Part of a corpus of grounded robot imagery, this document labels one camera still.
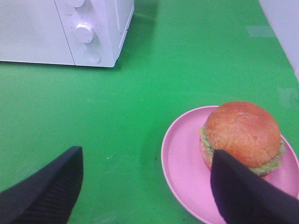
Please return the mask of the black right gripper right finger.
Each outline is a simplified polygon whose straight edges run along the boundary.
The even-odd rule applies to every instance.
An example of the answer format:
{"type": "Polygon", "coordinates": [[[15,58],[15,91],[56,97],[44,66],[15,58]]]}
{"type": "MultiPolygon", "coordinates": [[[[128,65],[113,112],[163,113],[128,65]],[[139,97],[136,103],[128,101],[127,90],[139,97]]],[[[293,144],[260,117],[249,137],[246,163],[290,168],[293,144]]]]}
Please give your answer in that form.
{"type": "Polygon", "coordinates": [[[228,224],[297,224],[299,201],[257,176],[224,150],[215,150],[212,194],[228,224]]]}

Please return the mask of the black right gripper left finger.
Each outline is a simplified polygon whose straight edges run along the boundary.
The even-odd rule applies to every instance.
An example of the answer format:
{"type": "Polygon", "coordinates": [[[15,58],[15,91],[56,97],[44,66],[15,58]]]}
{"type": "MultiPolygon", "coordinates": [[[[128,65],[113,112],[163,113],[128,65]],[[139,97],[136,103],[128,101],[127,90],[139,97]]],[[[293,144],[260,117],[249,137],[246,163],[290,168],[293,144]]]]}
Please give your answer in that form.
{"type": "Polygon", "coordinates": [[[30,177],[0,193],[0,222],[67,223],[83,176],[83,149],[72,146],[30,177]]]}

